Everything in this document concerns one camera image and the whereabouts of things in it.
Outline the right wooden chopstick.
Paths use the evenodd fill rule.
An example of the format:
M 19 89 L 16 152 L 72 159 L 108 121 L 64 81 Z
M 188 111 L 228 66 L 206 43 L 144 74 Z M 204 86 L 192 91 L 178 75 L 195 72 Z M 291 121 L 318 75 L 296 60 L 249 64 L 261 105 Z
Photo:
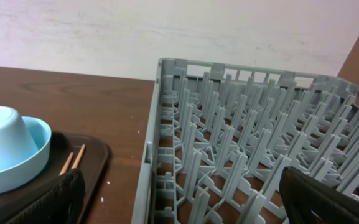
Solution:
M 84 152 L 85 152 L 85 149 L 86 149 L 86 145 L 83 144 L 83 145 L 81 146 L 81 148 L 80 148 L 80 150 L 79 150 L 79 152 L 78 152 L 78 154 L 77 154 L 75 160 L 74 160 L 74 163 L 73 163 L 73 165 L 72 165 L 72 169 L 76 169 L 76 168 L 78 167 L 78 165 L 79 165 L 79 163 L 80 163 L 80 161 L 81 161 L 81 159 L 82 159 L 82 157 L 83 157 L 83 154 L 84 154 Z

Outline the dark brown serving tray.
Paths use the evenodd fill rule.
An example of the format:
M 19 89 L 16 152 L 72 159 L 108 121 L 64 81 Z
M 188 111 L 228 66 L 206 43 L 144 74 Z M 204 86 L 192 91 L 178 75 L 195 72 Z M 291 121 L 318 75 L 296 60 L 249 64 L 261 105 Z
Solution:
M 50 142 L 49 160 L 46 166 L 28 183 L 14 190 L 1 193 L 0 207 L 33 192 L 35 189 L 57 178 L 69 154 L 72 152 L 74 155 L 77 155 L 83 145 L 86 146 L 86 149 L 78 165 L 85 180 L 83 208 L 78 218 L 78 223 L 81 223 L 98 179 L 104 172 L 104 166 L 110 156 L 109 146 L 92 136 L 54 131 Z

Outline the light blue bowl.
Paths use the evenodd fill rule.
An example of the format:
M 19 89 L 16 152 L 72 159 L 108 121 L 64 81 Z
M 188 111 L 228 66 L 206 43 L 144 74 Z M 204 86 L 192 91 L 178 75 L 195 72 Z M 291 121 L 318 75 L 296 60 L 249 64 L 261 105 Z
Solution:
M 30 182 L 40 174 L 49 160 L 52 138 L 50 126 L 39 118 L 23 116 L 22 119 L 39 150 L 23 162 L 0 171 L 0 194 Z

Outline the light blue cup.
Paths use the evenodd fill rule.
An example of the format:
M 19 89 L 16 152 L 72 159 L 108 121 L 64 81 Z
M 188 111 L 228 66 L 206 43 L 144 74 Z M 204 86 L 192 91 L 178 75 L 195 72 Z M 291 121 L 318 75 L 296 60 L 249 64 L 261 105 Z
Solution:
M 37 145 L 19 112 L 0 106 L 0 171 L 21 163 L 36 152 Z

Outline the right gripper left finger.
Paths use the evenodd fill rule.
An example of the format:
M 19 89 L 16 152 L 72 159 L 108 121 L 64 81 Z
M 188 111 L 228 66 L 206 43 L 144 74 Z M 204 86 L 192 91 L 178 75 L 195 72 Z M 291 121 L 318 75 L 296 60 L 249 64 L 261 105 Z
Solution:
M 83 208 L 85 180 L 71 169 L 24 197 L 0 207 L 2 223 L 77 223 Z

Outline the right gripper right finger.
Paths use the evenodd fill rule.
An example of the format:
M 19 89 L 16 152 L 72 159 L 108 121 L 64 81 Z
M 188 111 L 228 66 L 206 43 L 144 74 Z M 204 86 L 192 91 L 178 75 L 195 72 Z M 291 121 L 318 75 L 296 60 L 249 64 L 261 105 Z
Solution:
M 359 223 L 359 202 L 294 167 L 283 169 L 279 192 L 290 223 Z

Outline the grey dishwasher rack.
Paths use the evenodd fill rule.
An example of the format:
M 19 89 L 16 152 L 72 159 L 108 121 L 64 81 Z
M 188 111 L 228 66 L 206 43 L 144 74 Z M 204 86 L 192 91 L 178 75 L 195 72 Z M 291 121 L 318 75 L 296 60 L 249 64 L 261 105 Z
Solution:
M 359 86 L 337 77 L 162 58 L 133 223 L 265 223 L 287 166 L 359 205 Z

